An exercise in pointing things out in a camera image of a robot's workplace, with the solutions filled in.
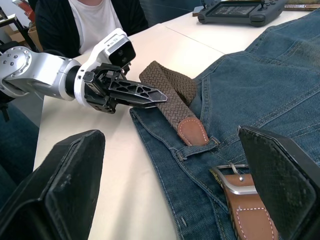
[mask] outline metal belt buckle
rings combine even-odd
[[[230,190],[233,194],[236,195],[249,195],[249,194],[258,194],[256,187],[254,185],[252,186],[235,186],[228,182],[228,180],[225,178],[225,176],[222,174],[222,172],[219,169],[232,169],[234,174],[237,174],[239,176],[239,180],[242,182],[244,180],[244,176],[241,175],[237,168],[249,168],[247,164],[240,164],[240,165],[234,165],[233,163],[229,163],[229,165],[221,165],[221,166],[215,166],[212,168],[213,172],[217,175],[221,183]]]

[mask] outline denim fabric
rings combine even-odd
[[[9,104],[9,122],[0,112],[0,209],[33,171],[39,128]]]
[[[246,164],[237,126],[288,136],[320,163],[319,26],[320,9],[269,27],[245,51],[221,57],[195,79],[190,109],[210,137],[206,146],[186,146],[158,109],[131,110],[180,239],[236,239],[209,169]]]

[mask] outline table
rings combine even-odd
[[[192,13],[167,21],[163,25],[223,54],[231,54],[245,50],[266,28],[301,18],[309,13],[309,11],[283,11],[277,19],[263,27],[242,24],[202,24],[197,17],[192,17]]]
[[[130,37],[137,57],[128,80],[153,60],[191,78],[223,54],[158,24]],[[81,63],[89,55],[77,58]],[[90,240],[175,240],[174,221],[149,157],[129,115],[118,105],[110,115],[67,102],[44,98],[35,168],[53,145],[68,136],[98,129],[106,138],[100,192]]]

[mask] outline game controller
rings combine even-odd
[[[198,20],[202,24],[250,24],[262,27],[282,13],[286,2],[287,0],[215,1],[198,14]]]

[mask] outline cardboard box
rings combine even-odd
[[[12,41],[16,41],[18,43],[22,43],[25,41],[25,38],[19,31],[15,31],[14,34],[10,35],[10,38],[12,39]]]
[[[39,41],[39,37],[38,37],[38,33],[37,33],[37,28],[35,24],[32,24],[32,26],[30,27],[28,34],[30,36],[30,38],[32,39],[32,41],[34,42],[34,44],[36,45],[36,47],[39,49],[40,52],[43,52],[44,49],[42,48],[40,41]]]
[[[3,26],[2,28],[3,28],[4,32],[6,34],[8,34],[9,36],[15,34],[15,31],[13,31],[9,25]]]

